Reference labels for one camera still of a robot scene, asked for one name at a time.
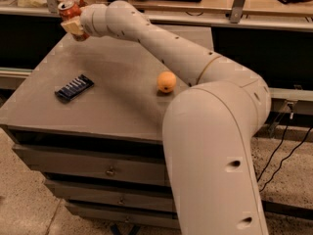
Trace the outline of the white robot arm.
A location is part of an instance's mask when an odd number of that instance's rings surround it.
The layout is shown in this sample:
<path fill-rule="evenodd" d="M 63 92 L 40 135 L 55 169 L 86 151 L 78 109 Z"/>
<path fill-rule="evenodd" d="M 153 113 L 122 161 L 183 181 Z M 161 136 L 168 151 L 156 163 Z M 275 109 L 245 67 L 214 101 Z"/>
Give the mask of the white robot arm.
<path fill-rule="evenodd" d="M 162 124 L 182 235 L 269 235 L 250 150 L 271 108 L 263 78 L 151 24 L 125 1 L 84 8 L 66 1 L 58 10 L 67 32 L 137 42 L 188 84 Z"/>

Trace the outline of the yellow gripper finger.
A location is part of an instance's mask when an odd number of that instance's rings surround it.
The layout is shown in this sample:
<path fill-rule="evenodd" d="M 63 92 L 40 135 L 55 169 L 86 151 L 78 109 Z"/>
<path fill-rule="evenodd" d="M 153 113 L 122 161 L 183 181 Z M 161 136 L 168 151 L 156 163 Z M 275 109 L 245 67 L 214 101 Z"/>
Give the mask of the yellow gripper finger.
<path fill-rule="evenodd" d="M 83 35 L 84 30 L 80 23 L 80 16 L 75 16 L 69 20 L 61 23 L 62 28 L 67 32 L 74 35 Z"/>

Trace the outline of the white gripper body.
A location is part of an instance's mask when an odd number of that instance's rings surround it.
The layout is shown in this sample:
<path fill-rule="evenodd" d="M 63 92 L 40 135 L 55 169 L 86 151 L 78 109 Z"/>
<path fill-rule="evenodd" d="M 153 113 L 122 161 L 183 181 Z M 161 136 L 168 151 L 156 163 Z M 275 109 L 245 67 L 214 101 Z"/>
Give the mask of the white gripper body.
<path fill-rule="evenodd" d="M 90 36 L 103 37 L 109 34 L 104 4 L 92 4 L 82 9 L 80 23 L 84 31 Z"/>

